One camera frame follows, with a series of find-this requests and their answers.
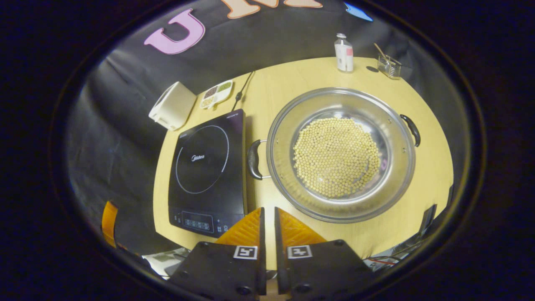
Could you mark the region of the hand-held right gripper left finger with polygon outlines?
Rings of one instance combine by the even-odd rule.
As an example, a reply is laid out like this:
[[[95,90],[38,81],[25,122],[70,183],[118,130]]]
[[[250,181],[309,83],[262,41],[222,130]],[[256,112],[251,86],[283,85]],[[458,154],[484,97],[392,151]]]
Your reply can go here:
[[[199,242],[169,282],[206,300],[266,294],[265,210],[249,213],[216,242]]]

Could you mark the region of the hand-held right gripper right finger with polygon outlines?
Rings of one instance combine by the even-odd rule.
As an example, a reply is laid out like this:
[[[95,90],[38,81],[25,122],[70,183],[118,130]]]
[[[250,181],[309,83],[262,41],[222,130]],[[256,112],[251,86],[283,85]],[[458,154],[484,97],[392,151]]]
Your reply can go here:
[[[347,300],[361,294],[373,271],[342,239],[328,241],[275,208],[278,292],[292,300]]]

